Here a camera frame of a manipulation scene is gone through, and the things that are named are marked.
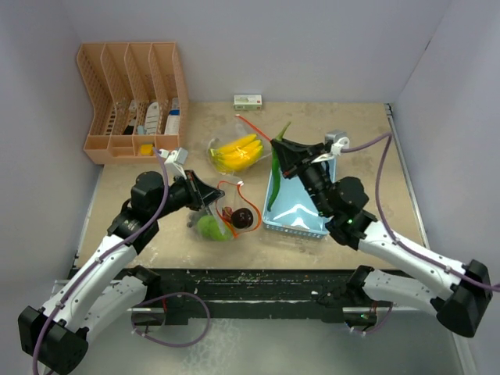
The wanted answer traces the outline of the green cucumber toy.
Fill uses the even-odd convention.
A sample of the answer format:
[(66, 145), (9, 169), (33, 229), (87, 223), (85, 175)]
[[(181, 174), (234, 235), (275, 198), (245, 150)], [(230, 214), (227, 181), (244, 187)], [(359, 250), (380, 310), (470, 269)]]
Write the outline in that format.
[(273, 208), (280, 191), (280, 162), (274, 147), (272, 147), (271, 177), (273, 178), (272, 190), (266, 206), (268, 212)]

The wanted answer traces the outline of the red grapes bunch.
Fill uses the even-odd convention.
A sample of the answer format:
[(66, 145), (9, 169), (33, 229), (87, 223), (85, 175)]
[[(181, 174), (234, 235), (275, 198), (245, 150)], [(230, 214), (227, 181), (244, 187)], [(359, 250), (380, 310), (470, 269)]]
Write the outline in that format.
[(232, 214), (233, 214), (233, 210), (231, 207), (229, 207), (229, 206), (223, 207), (222, 215), (226, 221), (229, 221), (229, 222), (231, 221)]

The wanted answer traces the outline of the green cabbage toy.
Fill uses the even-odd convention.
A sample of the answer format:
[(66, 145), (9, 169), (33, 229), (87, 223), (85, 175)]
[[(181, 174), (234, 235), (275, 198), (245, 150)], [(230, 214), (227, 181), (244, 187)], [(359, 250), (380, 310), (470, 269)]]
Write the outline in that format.
[(202, 216), (196, 223), (196, 229), (203, 238), (208, 240), (229, 241), (232, 238), (231, 232), (220, 229), (214, 216)]

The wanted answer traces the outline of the dark brown mangosteen toy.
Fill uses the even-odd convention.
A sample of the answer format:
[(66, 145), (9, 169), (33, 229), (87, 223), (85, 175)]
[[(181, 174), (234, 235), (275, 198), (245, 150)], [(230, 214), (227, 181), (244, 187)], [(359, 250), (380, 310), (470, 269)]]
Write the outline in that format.
[(250, 209), (240, 208), (233, 211), (230, 216), (230, 221), (233, 227), (237, 229), (248, 229), (254, 223), (254, 216)]

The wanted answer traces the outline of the yellow banana bunch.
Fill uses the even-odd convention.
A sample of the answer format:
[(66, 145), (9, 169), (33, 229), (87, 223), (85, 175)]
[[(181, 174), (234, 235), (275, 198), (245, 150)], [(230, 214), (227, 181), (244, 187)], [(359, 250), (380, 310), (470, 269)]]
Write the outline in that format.
[(236, 173), (257, 163), (263, 154), (263, 142), (257, 134), (248, 134), (218, 148), (209, 149), (209, 157), (221, 173)]

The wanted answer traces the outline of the clear zip bag orange zipper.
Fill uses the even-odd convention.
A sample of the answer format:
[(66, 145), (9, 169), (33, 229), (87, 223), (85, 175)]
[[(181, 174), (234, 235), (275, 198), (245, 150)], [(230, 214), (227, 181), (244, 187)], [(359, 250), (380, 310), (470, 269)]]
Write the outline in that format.
[[(216, 170), (215, 166), (212, 164), (209, 157), (210, 148), (218, 148), (232, 141), (236, 141), (238, 138), (244, 137), (245, 135), (248, 134), (257, 134), (258, 138), (262, 141), (263, 144), (263, 154), (261, 156), (261, 159), (255, 164), (261, 163), (262, 161), (270, 161), (272, 155), (270, 138), (260, 128), (255, 126), (253, 123), (249, 122), (243, 116), (237, 114), (227, 125), (216, 130), (209, 137), (206, 146), (207, 149), (206, 153), (212, 167)], [(246, 170), (242, 170), (236, 173), (221, 173), (221, 174), (235, 175), (238, 173), (245, 172)]]

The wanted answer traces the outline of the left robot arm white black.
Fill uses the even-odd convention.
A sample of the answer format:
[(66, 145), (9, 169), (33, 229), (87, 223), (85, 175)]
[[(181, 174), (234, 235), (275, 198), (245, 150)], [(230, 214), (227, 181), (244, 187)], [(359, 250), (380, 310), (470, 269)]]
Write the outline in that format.
[(136, 266), (117, 284), (114, 278), (159, 232), (159, 219), (182, 208), (206, 209), (223, 196), (192, 170), (172, 184), (166, 173), (138, 175), (94, 255), (41, 308), (28, 306), (19, 315), (21, 348), (32, 357), (32, 372), (43, 364), (51, 373), (71, 373), (91, 341), (123, 310), (157, 303), (156, 272)]

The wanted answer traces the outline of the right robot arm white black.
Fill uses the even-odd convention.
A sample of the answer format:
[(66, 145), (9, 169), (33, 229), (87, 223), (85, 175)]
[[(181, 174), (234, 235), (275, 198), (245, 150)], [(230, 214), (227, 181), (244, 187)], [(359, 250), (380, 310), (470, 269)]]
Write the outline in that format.
[(275, 137), (271, 145), (282, 176), (302, 182), (338, 244), (383, 259), (404, 272), (397, 277), (360, 266), (348, 282), (348, 299), (353, 304), (392, 302), (435, 316), (459, 336), (475, 335), (492, 295), (499, 290), (491, 284), (488, 268), (475, 259), (467, 264), (450, 259), (394, 232), (384, 214), (364, 209), (369, 198), (358, 177), (332, 181), (324, 165), (354, 152), (347, 136), (326, 137), (316, 145)]

